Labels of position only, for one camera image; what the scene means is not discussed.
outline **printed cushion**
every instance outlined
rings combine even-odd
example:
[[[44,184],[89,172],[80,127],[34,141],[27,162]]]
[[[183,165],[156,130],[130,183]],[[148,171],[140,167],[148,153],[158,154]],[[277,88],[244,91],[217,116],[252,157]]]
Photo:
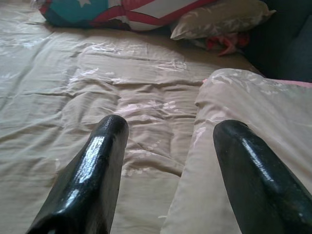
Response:
[[[220,0],[194,9],[172,26],[171,39],[210,38],[264,23],[275,11],[258,0]]]
[[[147,31],[215,0],[35,0],[60,27],[110,27]]]

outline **star print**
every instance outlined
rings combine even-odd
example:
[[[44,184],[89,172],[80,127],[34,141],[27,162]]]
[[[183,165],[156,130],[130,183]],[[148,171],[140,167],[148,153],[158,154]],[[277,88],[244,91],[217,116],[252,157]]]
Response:
[[[90,4],[90,0],[77,0],[80,3],[80,7],[83,8],[85,4]]]

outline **beige bed sheet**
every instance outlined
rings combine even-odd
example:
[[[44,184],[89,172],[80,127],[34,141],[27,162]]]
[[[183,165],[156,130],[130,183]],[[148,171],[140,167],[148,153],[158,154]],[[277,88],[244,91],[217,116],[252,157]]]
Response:
[[[245,122],[312,193],[312,88],[220,69],[200,88],[185,168],[161,234],[241,234],[225,190],[213,131]]]
[[[253,69],[169,36],[57,29],[0,1],[0,232],[22,234],[94,125],[130,125],[112,234],[157,234],[187,156],[199,87],[222,67]]]

